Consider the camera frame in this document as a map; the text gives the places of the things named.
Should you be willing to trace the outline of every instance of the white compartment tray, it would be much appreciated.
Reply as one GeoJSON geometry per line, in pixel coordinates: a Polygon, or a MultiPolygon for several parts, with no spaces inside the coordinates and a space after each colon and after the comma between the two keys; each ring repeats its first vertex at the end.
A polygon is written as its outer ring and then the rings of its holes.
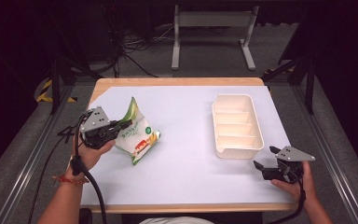
{"type": "Polygon", "coordinates": [[[219,94],[213,103],[213,126],[219,158],[251,159],[264,146],[249,95],[219,94]]]}

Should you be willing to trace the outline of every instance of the bracelet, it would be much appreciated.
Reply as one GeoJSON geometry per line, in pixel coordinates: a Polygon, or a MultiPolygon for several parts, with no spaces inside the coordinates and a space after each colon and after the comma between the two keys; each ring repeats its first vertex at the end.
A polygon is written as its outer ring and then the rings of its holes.
{"type": "Polygon", "coordinates": [[[59,176],[54,175],[53,179],[56,179],[59,182],[66,182],[66,183],[70,183],[73,185],[83,185],[83,184],[89,183],[89,181],[86,177],[84,177],[84,179],[82,179],[82,180],[75,181],[75,180],[66,178],[65,175],[59,175],[59,176]]]}

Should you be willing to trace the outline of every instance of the person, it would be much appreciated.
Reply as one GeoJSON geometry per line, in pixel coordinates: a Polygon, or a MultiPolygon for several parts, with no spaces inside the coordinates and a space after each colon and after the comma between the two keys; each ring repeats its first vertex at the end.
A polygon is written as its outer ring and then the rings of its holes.
{"type": "MultiPolygon", "coordinates": [[[[98,162],[101,156],[109,151],[114,145],[115,141],[113,140],[107,142],[99,150],[95,150],[86,147],[84,144],[80,144],[79,155],[86,168],[91,169],[98,162]]],[[[307,197],[304,202],[304,209],[310,219],[310,223],[333,223],[318,199],[310,164],[307,161],[303,161],[302,163],[304,168],[304,190],[306,191],[307,197]]],[[[83,184],[87,182],[87,179],[84,174],[73,176],[72,172],[72,168],[69,166],[64,175],[60,177],[61,183],[58,186],[50,203],[48,204],[48,207],[39,218],[38,223],[78,223],[83,184]]],[[[300,187],[298,184],[289,184],[276,179],[271,180],[271,184],[288,192],[296,202],[299,201],[300,187]]],[[[142,223],[170,223],[169,220],[167,222],[164,222],[164,220],[166,219],[155,218],[145,220],[142,223]]],[[[171,221],[171,223],[211,223],[207,220],[202,222],[202,220],[199,218],[192,219],[191,217],[179,217],[179,219],[174,218],[171,219],[171,221]]]]}

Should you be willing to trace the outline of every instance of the white metal stand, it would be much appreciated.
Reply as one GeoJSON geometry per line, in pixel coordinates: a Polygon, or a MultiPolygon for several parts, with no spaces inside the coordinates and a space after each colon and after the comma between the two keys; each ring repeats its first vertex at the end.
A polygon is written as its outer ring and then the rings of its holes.
{"type": "Polygon", "coordinates": [[[172,53],[172,70],[179,69],[180,39],[179,27],[190,26],[240,26],[247,27],[246,37],[240,39],[241,48],[245,60],[250,70],[255,70],[255,63],[249,50],[249,41],[255,27],[258,7],[253,11],[234,11],[234,12],[210,12],[210,11],[182,11],[179,6],[175,6],[174,16],[174,44],[172,53]]]}

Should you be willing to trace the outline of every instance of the forearm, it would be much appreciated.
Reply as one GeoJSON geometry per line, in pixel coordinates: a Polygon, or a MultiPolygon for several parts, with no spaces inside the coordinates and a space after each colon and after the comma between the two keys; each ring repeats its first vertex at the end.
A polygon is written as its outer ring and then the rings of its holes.
{"type": "Polygon", "coordinates": [[[310,218],[312,224],[329,224],[333,223],[330,216],[324,210],[324,207],[317,198],[309,198],[304,203],[304,209],[310,218]]]}
{"type": "MultiPolygon", "coordinates": [[[[83,175],[73,177],[70,170],[66,172],[65,177],[68,179],[84,178],[83,175]]],[[[83,185],[60,183],[38,223],[77,224],[82,191],[83,185]]]]}

